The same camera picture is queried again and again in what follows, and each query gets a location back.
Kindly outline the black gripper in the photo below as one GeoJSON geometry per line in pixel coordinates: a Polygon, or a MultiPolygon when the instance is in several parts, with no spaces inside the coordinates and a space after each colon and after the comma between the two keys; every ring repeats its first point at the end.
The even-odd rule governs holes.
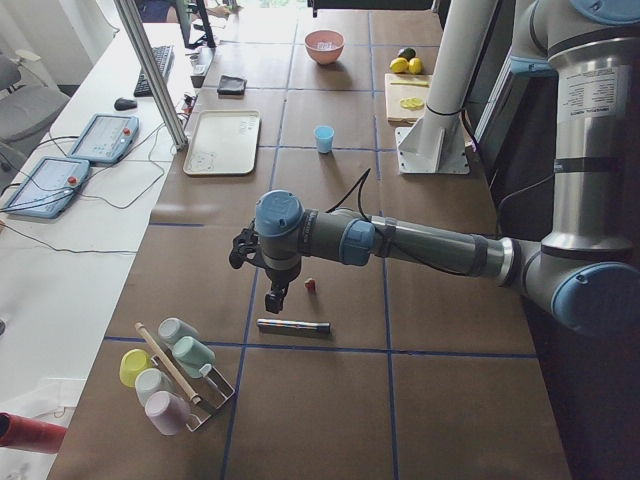
{"type": "Polygon", "coordinates": [[[279,314],[284,307],[284,298],[287,295],[291,280],[283,273],[277,273],[270,277],[271,287],[265,295],[265,309],[273,314],[279,314]]]}

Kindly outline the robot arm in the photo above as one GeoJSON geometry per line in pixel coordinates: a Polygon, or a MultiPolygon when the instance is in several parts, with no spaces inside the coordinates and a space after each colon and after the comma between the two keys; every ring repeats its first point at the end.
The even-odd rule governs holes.
{"type": "Polygon", "coordinates": [[[639,321],[639,272],[620,230],[622,143],[632,78],[639,68],[635,1],[519,1],[514,71],[558,78],[551,231],[540,241],[492,240],[390,217],[303,207],[274,190],[257,202],[249,242],[229,260],[250,262],[271,282],[269,312],[282,310],[305,256],[362,266],[391,257],[517,289],[559,323],[585,334],[639,321]]]}

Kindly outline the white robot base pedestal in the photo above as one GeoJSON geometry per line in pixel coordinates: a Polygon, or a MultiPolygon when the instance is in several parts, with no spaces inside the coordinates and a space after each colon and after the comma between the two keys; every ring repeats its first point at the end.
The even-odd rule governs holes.
{"type": "Polygon", "coordinates": [[[400,173],[469,172],[461,111],[497,6],[497,0],[451,2],[424,114],[395,131],[400,173]]]}

